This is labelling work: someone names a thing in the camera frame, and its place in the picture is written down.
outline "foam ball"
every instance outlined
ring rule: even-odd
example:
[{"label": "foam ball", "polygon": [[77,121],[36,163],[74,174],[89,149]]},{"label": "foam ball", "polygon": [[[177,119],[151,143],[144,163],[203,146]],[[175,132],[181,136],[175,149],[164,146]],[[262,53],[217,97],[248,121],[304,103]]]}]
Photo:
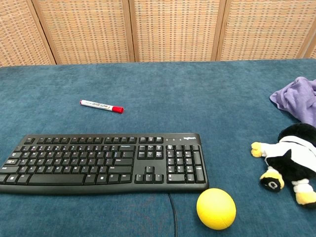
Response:
[{"label": "foam ball", "polygon": [[236,206],[227,192],[207,189],[197,199],[197,214],[207,227],[223,230],[234,222]]}]

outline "purple fabric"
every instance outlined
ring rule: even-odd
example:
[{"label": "purple fabric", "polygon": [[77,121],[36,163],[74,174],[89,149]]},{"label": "purple fabric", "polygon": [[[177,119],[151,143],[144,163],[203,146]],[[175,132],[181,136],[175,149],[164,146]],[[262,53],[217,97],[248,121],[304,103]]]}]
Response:
[{"label": "purple fabric", "polygon": [[316,127],[316,80],[298,77],[270,96],[277,108],[291,113],[301,122]]}]

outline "keyboard cable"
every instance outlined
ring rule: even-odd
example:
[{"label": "keyboard cable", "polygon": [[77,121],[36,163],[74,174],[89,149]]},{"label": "keyboard cable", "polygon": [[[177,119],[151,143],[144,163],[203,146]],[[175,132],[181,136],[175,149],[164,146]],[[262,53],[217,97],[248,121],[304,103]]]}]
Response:
[{"label": "keyboard cable", "polygon": [[176,213],[176,209],[174,208],[173,199],[169,193],[168,193],[168,196],[170,199],[172,212],[173,212],[174,237],[178,237],[177,213]]}]

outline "space bar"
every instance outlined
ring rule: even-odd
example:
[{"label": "space bar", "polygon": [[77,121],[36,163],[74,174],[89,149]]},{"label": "space bar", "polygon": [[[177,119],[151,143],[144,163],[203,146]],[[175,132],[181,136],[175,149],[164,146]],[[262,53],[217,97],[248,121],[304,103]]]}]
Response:
[{"label": "space bar", "polygon": [[34,174],[29,185],[83,185],[84,174]]}]

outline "computer keyboard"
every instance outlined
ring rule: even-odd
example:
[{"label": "computer keyboard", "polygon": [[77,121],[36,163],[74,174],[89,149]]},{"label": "computer keyboard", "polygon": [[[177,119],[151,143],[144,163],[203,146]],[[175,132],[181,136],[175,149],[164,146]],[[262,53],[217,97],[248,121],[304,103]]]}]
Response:
[{"label": "computer keyboard", "polygon": [[196,133],[26,135],[0,169],[0,192],[104,194],[208,189]]}]

